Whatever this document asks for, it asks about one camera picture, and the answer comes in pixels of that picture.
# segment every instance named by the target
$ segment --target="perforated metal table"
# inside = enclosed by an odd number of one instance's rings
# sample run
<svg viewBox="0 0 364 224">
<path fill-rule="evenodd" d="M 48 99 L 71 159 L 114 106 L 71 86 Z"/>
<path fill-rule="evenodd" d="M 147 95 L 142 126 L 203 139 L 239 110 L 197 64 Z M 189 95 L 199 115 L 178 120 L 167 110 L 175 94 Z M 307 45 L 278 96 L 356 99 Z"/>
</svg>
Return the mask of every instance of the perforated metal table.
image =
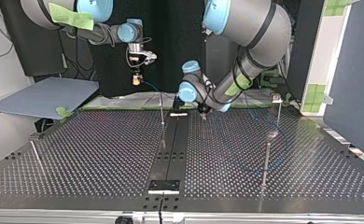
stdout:
<svg viewBox="0 0 364 224">
<path fill-rule="evenodd" d="M 77 113 L 33 142 L 40 160 L 29 144 L 0 161 L 0 214 L 364 215 L 364 161 L 293 108 L 278 126 L 272 109 L 160 120 L 160 111 Z M 179 194 L 149 195 L 151 180 L 179 180 Z"/>
</svg>

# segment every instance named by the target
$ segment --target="robotic arm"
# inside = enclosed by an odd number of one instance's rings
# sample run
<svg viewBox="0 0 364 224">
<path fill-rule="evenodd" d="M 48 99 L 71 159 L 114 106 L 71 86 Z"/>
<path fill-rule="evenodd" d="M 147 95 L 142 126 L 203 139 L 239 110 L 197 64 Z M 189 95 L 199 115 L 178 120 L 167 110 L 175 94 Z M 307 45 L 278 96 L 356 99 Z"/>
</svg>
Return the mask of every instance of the robotic arm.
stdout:
<svg viewBox="0 0 364 224">
<path fill-rule="evenodd" d="M 199 63 L 185 63 L 179 98 L 197 102 L 203 114 L 212 108 L 227 112 L 255 77 L 284 57 L 291 36 L 289 16 L 272 0 L 209 0 L 203 24 L 239 44 L 238 55 L 233 69 L 217 87 L 206 85 Z"/>
<path fill-rule="evenodd" d="M 94 29 L 77 29 L 80 38 L 88 39 L 93 45 L 109 44 L 113 48 L 118 43 L 127 43 L 127 64 L 132 69 L 133 84 L 138 86 L 143 79 L 144 65 L 150 65 L 157 55 L 144 48 L 150 38 L 144 38 L 144 26 L 141 20 L 128 19 L 122 25 L 108 26 L 101 22 L 107 21 L 113 10 L 113 0 L 21 0 L 25 14 L 36 24 L 50 30 L 64 28 L 75 29 L 66 24 L 53 21 L 50 15 L 49 3 L 56 4 L 74 12 L 90 12 L 94 18 Z"/>
</svg>

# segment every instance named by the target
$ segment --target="blue joint cap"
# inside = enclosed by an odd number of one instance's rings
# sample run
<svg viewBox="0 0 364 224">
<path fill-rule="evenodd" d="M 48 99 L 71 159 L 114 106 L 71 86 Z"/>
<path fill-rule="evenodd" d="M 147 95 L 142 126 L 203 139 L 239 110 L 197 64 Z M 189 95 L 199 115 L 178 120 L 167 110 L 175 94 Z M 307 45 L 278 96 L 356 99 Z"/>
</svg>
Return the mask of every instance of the blue joint cap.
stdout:
<svg viewBox="0 0 364 224">
<path fill-rule="evenodd" d="M 226 104 L 221 109 L 219 109 L 218 111 L 220 111 L 222 113 L 226 113 L 226 112 L 229 111 L 230 108 L 231 108 L 231 104 Z"/>
<path fill-rule="evenodd" d="M 204 24 L 216 35 L 226 28 L 231 12 L 231 0 L 209 0 L 205 9 Z"/>
<path fill-rule="evenodd" d="M 138 38 L 138 29 L 133 24 L 124 23 L 118 29 L 118 37 L 124 43 L 132 43 Z"/>
<path fill-rule="evenodd" d="M 109 20 L 113 6 L 113 0 L 77 0 L 77 12 L 91 13 L 95 23 Z"/>
<path fill-rule="evenodd" d="M 179 85 L 179 99 L 185 103 L 193 103 L 197 99 L 196 88 L 188 82 L 182 82 Z"/>
<path fill-rule="evenodd" d="M 127 23 L 144 26 L 144 24 L 142 23 L 142 20 L 139 20 L 139 19 L 127 19 Z"/>
<path fill-rule="evenodd" d="M 183 73 L 192 73 L 202 69 L 197 61 L 188 61 L 182 65 Z"/>
</svg>

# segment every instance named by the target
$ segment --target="hole pattern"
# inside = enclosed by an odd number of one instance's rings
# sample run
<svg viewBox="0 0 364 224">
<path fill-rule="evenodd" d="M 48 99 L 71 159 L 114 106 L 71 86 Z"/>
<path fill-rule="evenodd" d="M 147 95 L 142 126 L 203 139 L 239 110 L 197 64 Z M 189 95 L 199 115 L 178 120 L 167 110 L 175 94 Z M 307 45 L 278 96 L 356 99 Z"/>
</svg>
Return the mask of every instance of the hole pattern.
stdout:
<svg viewBox="0 0 364 224">
<path fill-rule="evenodd" d="M 162 137 L 158 111 L 82 112 L 0 170 L 0 195 L 141 197 Z"/>
<path fill-rule="evenodd" d="M 364 200 L 364 173 L 329 145 L 316 125 L 283 109 L 190 113 L 184 197 L 192 199 Z M 272 143 L 262 191 L 265 148 Z"/>
</svg>

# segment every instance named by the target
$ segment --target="vertical metal post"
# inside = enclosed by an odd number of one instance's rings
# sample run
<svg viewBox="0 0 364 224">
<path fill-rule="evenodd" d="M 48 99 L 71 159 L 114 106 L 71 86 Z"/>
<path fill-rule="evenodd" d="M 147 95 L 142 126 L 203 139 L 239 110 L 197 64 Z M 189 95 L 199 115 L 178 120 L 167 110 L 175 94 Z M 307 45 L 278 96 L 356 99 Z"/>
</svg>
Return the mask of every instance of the vertical metal post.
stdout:
<svg viewBox="0 0 364 224">
<path fill-rule="evenodd" d="M 160 111 L 161 111 L 161 124 L 164 125 L 164 114 L 163 114 L 163 108 L 162 108 L 162 93 L 159 92 L 160 94 Z"/>
<path fill-rule="evenodd" d="M 279 123 L 280 123 L 281 108 L 282 108 L 282 102 L 280 103 L 280 106 L 278 107 L 277 126 L 279 126 Z"/>
<path fill-rule="evenodd" d="M 269 159 L 270 159 L 270 148 L 271 148 L 272 144 L 271 143 L 267 143 L 266 146 L 266 157 L 264 158 L 264 171 L 263 171 L 263 180 L 261 183 L 261 186 L 263 188 L 266 188 L 266 178 L 267 178 L 267 172 L 269 169 Z"/>
<path fill-rule="evenodd" d="M 41 161 L 41 160 L 40 160 L 40 157 L 39 157 L 39 154 L 37 153 L 37 150 L 36 150 L 36 146 L 35 146 L 34 141 L 31 141 L 31 146 L 33 147 L 33 150 L 34 150 L 34 153 L 35 153 L 36 158 L 37 158 L 39 161 Z"/>
</svg>

